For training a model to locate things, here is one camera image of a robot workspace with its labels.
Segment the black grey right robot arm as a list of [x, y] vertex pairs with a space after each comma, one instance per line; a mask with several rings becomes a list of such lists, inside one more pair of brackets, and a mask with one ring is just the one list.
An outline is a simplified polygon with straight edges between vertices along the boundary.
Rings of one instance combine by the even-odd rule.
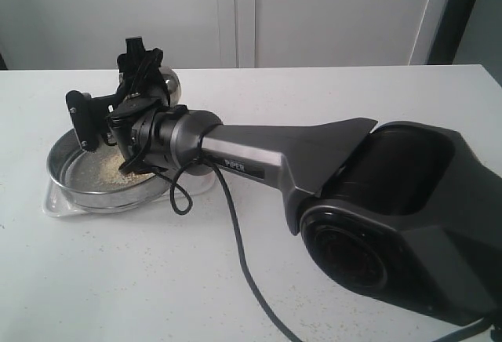
[[273, 187], [338, 285], [459, 326], [501, 324], [501, 179], [458, 132], [369, 118], [226, 125], [172, 101], [162, 58], [127, 40], [116, 91], [87, 100], [86, 150], [116, 144], [122, 173], [216, 168]]

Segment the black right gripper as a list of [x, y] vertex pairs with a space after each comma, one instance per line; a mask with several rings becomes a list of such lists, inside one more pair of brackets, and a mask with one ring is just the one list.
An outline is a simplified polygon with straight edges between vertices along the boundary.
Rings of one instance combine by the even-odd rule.
[[[171, 96], [164, 80], [154, 82], [160, 77], [163, 51], [146, 49], [141, 36], [127, 38], [125, 47], [117, 57], [117, 90], [88, 96], [88, 151], [116, 145], [125, 158], [143, 158], [151, 146], [155, 116], [171, 109]], [[134, 85], [134, 79], [145, 83]]]

